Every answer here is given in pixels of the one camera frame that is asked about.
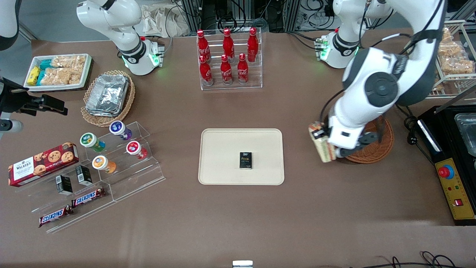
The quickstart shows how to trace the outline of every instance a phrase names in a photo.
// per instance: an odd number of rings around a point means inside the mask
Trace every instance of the bottle cap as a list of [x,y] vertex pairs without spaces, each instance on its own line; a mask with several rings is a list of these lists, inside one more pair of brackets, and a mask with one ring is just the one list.
[[98,138],[96,137],[96,135],[94,135],[91,132],[88,132],[83,134],[83,136],[81,136],[79,143],[81,143],[81,145],[83,145],[84,147],[89,148],[94,146],[97,141],[98,141]]
[[114,121],[109,126],[109,131],[114,135],[121,135],[126,130],[126,125],[122,121]]
[[106,166],[108,166],[109,160],[103,156],[103,155],[98,155],[92,160],[92,166],[95,169],[102,170]]
[[140,153],[141,149],[142,146],[140,146],[140,143],[136,141],[131,141],[126,146],[126,151],[131,155],[137,155],[138,153]]

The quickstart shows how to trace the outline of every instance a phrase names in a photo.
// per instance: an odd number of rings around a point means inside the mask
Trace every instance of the small jar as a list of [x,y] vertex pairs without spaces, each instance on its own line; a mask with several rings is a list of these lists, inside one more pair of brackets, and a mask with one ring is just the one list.
[[116,163],[109,161],[103,155],[96,156],[92,160],[92,166],[97,170],[104,170],[106,173],[113,173],[116,170]]
[[126,146],[126,151],[130,155],[135,155],[137,159],[144,159],[147,157],[147,149],[143,148],[139,142],[136,141],[131,141],[130,143],[127,144]]
[[122,121],[112,122],[109,126],[109,131],[111,131],[112,134],[121,138],[123,141],[132,138],[132,131],[128,129]]
[[98,140],[96,135],[91,132],[83,134],[79,140],[79,143],[81,143],[81,145],[86,148],[93,149],[96,153],[99,153],[106,147],[106,143],[104,143],[104,141]]

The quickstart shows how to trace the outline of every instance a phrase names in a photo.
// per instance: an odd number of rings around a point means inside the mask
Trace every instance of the red cookie box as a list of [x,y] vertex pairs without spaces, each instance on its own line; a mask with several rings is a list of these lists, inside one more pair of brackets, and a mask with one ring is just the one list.
[[76,145],[67,142],[8,167],[8,184],[20,187],[79,162]]

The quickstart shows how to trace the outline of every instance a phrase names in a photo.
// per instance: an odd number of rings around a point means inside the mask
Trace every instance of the round wicker basket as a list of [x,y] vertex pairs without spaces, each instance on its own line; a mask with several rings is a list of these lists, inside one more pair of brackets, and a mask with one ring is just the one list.
[[[382,117],[379,117],[365,126],[366,132],[377,132],[377,122],[382,121]],[[367,145],[363,150],[357,151],[346,158],[352,162],[361,164],[371,164],[378,162],[387,156],[393,147],[394,134],[390,122],[384,119],[385,130],[382,135],[382,142],[374,142]]]
[[[94,124],[94,125],[100,126],[100,127],[109,127],[109,125],[113,121],[123,120],[126,117],[127,113],[130,110],[130,107],[132,106],[132,102],[134,101],[134,96],[136,94],[136,89],[135,89],[135,86],[134,86],[134,82],[132,82],[131,77],[123,71],[116,71],[116,70],[107,71],[103,74],[124,75],[125,77],[127,77],[129,79],[129,86],[128,86],[128,89],[127,89],[126,99],[124,100],[124,107],[122,108],[122,112],[117,117],[94,116],[94,115],[89,114],[88,111],[86,111],[86,106],[84,106],[84,107],[81,107],[81,114],[83,115],[84,120],[86,120],[87,122],[89,122],[91,124]],[[91,91],[94,88],[94,84],[96,83],[97,79],[98,78],[94,79],[94,81],[89,85],[88,90],[84,94],[84,98],[83,98],[84,104],[86,104],[88,102],[89,96],[91,95]]]

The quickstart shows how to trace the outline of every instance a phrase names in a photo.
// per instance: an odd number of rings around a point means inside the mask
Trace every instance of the table surface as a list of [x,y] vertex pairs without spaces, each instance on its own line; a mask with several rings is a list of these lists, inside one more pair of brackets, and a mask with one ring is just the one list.
[[[364,45],[393,30],[368,31]],[[313,33],[319,36],[323,32]],[[475,266],[476,227],[453,226],[435,168],[406,142],[404,117],[388,119],[395,145],[372,165],[322,163],[307,132],[325,101],[341,89],[343,70],[317,62],[314,52],[286,34],[264,36],[263,88],[202,92],[196,41],[176,38],[163,68],[138,77],[126,123],[151,133],[151,150],[164,182],[65,230],[36,228],[28,199],[7,186],[8,165],[76,141],[84,132],[106,134],[80,114],[84,92],[53,93],[68,116],[14,114],[23,132],[0,142],[0,262],[2,267],[361,267],[421,261],[419,252],[445,254]],[[380,45],[398,52],[404,37]],[[92,77],[127,71],[112,42],[34,41],[34,55],[88,53]],[[415,105],[422,113],[431,100]],[[206,128],[277,128],[283,134],[285,181],[280,186],[205,186],[198,182],[200,134]]]

